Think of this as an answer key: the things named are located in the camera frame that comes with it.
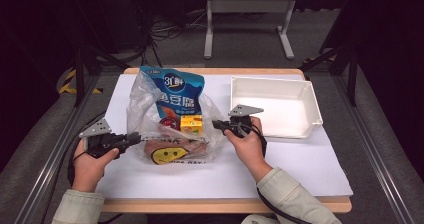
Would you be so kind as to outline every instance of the sleeve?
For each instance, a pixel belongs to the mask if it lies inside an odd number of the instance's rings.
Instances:
[[[261,194],[279,210],[310,223],[341,223],[319,200],[280,168],[272,169],[257,184]],[[281,223],[291,223],[278,216]]]
[[[104,203],[99,193],[67,190],[53,217],[53,224],[97,223]]]

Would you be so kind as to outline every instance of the wooden table edge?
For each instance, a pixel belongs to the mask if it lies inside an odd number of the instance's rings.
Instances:
[[[267,74],[267,75],[278,75],[278,74],[293,74],[300,75],[303,79],[305,76],[299,69],[288,69],[288,68],[174,68],[183,72],[191,72],[195,74],[210,74],[210,75],[240,75],[240,74]],[[133,67],[127,68],[124,74],[137,74],[140,68]]]
[[[352,209],[349,197],[318,197],[334,213]],[[107,199],[103,212],[121,213],[272,213],[258,199]]]

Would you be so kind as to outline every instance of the hand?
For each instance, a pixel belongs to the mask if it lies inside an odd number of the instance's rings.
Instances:
[[[250,119],[252,125],[256,126],[262,133],[261,120],[257,117],[250,117]],[[237,137],[230,130],[225,130],[224,134],[233,144],[237,156],[247,167],[256,182],[259,182],[262,177],[272,170],[272,167],[266,163],[263,157],[261,140],[255,132],[251,131],[244,138]]]
[[[78,143],[74,158],[84,152],[83,140]],[[110,150],[102,157],[96,159],[89,154],[82,154],[74,161],[75,179],[72,189],[81,192],[94,192],[97,183],[103,176],[104,169],[119,153],[117,148]]]

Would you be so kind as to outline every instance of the person's right hand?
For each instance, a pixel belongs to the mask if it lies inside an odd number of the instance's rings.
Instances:
[[[250,119],[252,126],[256,126],[259,132],[262,133],[261,120],[257,117],[250,117]],[[255,132],[251,131],[244,138],[237,137],[228,129],[224,131],[224,134],[233,144],[237,156],[247,167],[256,182],[259,182],[262,177],[271,171],[272,167],[266,163],[262,153],[261,140]]]

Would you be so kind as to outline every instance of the blue packaging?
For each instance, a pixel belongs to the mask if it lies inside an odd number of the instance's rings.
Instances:
[[[201,115],[199,96],[205,79],[201,75],[171,68],[140,66],[162,91],[156,102],[161,123],[179,130],[181,115]]]

